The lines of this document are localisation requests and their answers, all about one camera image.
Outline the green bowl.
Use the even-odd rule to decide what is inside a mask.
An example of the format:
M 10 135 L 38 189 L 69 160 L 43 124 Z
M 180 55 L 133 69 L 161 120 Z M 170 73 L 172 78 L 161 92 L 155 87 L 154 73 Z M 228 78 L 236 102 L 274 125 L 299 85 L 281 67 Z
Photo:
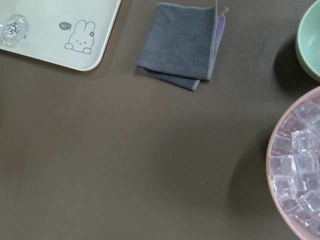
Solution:
M 303 70 L 320 81 L 320 2 L 315 1 L 304 13 L 295 38 L 295 52 Z

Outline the grey folded cloth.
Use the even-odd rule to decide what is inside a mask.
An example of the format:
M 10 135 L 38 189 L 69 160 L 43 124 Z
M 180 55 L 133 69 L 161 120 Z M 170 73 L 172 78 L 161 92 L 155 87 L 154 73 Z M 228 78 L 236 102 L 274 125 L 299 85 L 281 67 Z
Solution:
M 212 78 L 226 24 L 218 5 L 183 6 L 160 2 L 137 59 L 149 76 L 195 91 Z

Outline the clear wine glass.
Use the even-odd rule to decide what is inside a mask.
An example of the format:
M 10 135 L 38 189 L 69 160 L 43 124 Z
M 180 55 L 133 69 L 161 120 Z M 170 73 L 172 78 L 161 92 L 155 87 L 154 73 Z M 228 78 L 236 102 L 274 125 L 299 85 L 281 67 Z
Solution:
M 0 20 L 0 42 L 7 47 L 20 45 L 29 31 L 28 20 L 20 14 L 14 14 Z

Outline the cream rabbit tray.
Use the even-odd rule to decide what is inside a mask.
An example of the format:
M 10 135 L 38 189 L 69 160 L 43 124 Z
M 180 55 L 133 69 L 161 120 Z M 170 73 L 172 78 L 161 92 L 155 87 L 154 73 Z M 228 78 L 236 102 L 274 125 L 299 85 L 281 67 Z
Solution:
M 90 71 L 103 57 L 120 5 L 119 0 L 2 0 L 1 19 L 22 15 L 29 28 L 21 44 L 0 48 Z

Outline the pink bowl with ice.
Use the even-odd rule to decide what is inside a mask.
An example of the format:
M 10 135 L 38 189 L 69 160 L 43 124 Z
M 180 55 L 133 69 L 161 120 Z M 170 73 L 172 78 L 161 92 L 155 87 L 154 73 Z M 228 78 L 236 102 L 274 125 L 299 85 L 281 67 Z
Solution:
M 320 89 L 300 97 L 276 124 L 266 175 L 280 215 L 301 240 L 320 238 Z

